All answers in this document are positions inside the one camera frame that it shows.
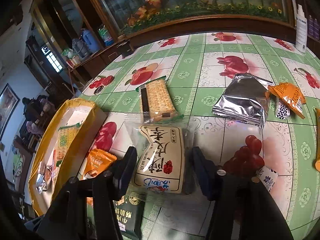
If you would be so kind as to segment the large orange snack bag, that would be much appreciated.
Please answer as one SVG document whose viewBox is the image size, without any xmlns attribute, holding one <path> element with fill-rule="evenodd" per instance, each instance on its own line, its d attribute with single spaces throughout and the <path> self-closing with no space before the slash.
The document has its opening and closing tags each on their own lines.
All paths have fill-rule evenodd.
<svg viewBox="0 0 320 240">
<path fill-rule="evenodd" d="M 82 174 L 83 180 L 92 179 L 101 174 L 117 160 L 117 157 L 107 151 L 95 148 L 89 152 L 86 160 L 86 166 Z"/>
</svg>

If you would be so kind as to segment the dark green cracker bag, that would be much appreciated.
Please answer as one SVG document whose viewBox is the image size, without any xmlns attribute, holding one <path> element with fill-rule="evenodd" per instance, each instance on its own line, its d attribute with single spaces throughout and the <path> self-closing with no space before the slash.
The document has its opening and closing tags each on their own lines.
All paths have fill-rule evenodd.
<svg viewBox="0 0 320 240">
<path fill-rule="evenodd" d="M 121 234 L 130 239 L 142 239 L 141 223 L 145 202 L 131 194 L 113 201 Z"/>
</svg>

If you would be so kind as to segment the clear bag beige label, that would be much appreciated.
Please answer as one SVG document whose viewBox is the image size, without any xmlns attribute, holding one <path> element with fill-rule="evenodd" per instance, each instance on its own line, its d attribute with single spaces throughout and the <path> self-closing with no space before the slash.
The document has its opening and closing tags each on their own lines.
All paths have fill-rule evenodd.
<svg viewBox="0 0 320 240">
<path fill-rule="evenodd" d="M 195 190 L 191 170 L 194 128 L 187 115 L 152 120 L 146 114 L 127 113 L 124 125 L 137 150 L 129 190 L 141 195 L 185 196 Z"/>
</svg>

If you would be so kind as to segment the yellow-green cracker pack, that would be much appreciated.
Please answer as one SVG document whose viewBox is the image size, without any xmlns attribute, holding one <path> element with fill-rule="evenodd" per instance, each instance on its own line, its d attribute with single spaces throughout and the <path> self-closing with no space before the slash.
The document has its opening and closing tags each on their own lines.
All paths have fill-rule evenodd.
<svg viewBox="0 0 320 240">
<path fill-rule="evenodd" d="M 74 124 L 72 126 L 63 126 L 58 129 L 58 138 L 55 149 L 57 150 L 57 156 L 61 160 L 61 163 L 72 143 L 76 137 L 80 124 Z"/>
</svg>

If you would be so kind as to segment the sandwich cracker pack green ends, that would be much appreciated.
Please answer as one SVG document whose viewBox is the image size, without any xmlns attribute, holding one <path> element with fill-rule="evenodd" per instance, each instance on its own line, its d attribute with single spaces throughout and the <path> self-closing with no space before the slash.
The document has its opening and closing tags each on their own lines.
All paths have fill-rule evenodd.
<svg viewBox="0 0 320 240">
<path fill-rule="evenodd" d="M 167 122 L 182 116 L 173 104 L 165 78 L 162 76 L 148 81 L 136 89 L 139 93 L 141 120 L 145 124 Z"/>
</svg>

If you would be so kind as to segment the large silver foil bag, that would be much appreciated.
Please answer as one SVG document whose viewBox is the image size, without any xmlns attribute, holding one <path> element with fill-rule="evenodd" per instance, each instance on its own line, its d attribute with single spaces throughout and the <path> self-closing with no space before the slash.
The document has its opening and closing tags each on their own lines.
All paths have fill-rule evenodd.
<svg viewBox="0 0 320 240">
<path fill-rule="evenodd" d="M 36 178 L 36 189 L 38 193 L 42 193 L 43 191 L 46 191 L 46 180 L 45 180 L 45 175 L 46 175 L 46 165 L 44 162 L 39 163 L 39 168 L 37 171 L 37 178 Z"/>
</svg>

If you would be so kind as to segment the blue-white candy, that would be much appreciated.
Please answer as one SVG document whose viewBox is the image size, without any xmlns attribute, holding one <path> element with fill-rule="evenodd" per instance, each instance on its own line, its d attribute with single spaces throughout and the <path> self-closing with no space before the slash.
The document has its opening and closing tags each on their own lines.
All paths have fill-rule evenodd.
<svg viewBox="0 0 320 240">
<path fill-rule="evenodd" d="M 290 109 L 279 99 L 275 100 L 275 117 L 286 120 L 290 116 Z"/>
</svg>

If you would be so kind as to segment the small orange snack packet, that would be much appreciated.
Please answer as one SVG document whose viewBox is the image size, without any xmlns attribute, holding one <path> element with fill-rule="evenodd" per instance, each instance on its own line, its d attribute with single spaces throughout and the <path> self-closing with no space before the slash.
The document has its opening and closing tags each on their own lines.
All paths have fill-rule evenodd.
<svg viewBox="0 0 320 240">
<path fill-rule="evenodd" d="M 268 91 L 276 96 L 291 109 L 301 119 L 305 119 L 303 114 L 303 105 L 306 104 L 306 99 L 301 90 L 292 83 L 282 82 L 278 85 L 268 85 Z"/>
</svg>

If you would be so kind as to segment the yellow packet black stripe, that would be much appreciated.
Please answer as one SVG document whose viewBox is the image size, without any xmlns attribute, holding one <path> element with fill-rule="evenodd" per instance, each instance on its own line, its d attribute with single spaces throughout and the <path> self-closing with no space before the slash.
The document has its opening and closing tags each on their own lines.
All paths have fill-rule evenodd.
<svg viewBox="0 0 320 240">
<path fill-rule="evenodd" d="M 315 168 L 320 171 L 320 109 L 316 108 L 316 120 L 317 120 L 317 152 Z"/>
</svg>

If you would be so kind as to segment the small silver foil bag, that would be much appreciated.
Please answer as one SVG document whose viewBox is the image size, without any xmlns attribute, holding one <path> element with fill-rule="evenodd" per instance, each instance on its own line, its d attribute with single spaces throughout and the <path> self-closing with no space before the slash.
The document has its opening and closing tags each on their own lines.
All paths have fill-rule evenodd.
<svg viewBox="0 0 320 240">
<path fill-rule="evenodd" d="M 264 128 L 270 104 L 272 81 L 250 73 L 236 74 L 212 107 L 212 113 Z"/>
</svg>

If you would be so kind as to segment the seated person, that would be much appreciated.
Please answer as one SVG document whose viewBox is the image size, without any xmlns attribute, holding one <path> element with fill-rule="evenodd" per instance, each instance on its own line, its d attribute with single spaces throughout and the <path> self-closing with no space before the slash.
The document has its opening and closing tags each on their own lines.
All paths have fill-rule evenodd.
<svg viewBox="0 0 320 240">
<path fill-rule="evenodd" d="M 24 97 L 22 103 L 28 132 L 42 137 L 48 123 L 56 112 L 54 104 L 45 95 L 39 95 L 35 99 Z"/>
</svg>

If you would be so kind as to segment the blue thermos jug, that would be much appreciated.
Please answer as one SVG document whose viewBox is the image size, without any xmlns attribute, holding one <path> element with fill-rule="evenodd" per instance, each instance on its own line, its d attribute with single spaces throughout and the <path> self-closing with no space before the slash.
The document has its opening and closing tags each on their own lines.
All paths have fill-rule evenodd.
<svg viewBox="0 0 320 240">
<path fill-rule="evenodd" d="M 95 39 L 93 34 L 88 29 L 81 29 L 81 38 L 85 42 L 92 54 L 100 50 L 100 45 L 98 41 Z"/>
</svg>

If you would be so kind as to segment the grey water jug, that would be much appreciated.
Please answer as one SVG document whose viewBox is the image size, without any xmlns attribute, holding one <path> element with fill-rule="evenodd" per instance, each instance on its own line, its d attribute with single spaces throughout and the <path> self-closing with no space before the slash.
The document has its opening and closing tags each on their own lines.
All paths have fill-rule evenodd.
<svg viewBox="0 0 320 240">
<path fill-rule="evenodd" d="M 74 54 L 78 55 L 81 61 L 87 59 L 91 55 L 85 42 L 79 38 L 72 39 L 72 49 Z"/>
</svg>

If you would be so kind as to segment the white spray bottle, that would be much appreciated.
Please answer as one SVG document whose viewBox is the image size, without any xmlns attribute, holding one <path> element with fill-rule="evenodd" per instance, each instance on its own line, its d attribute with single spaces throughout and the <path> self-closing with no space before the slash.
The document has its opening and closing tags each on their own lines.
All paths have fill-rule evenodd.
<svg viewBox="0 0 320 240">
<path fill-rule="evenodd" d="M 296 49 L 301 53 L 306 51 L 306 43 L 308 39 L 308 22 L 305 17 L 303 7 L 298 4 L 296 13 Z"/>
</svg>

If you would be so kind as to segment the purple bottles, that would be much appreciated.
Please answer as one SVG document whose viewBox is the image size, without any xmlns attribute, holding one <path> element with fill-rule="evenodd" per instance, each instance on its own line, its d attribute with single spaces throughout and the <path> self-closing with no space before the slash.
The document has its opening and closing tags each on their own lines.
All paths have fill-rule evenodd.
<svg viewBox="0 0 320 240">
<path fill-rule="evenodd" d="M 314 39 L 319 40 L 319 23 L 311 15 L 308 18 L 308 34 Z"/>
</svg>

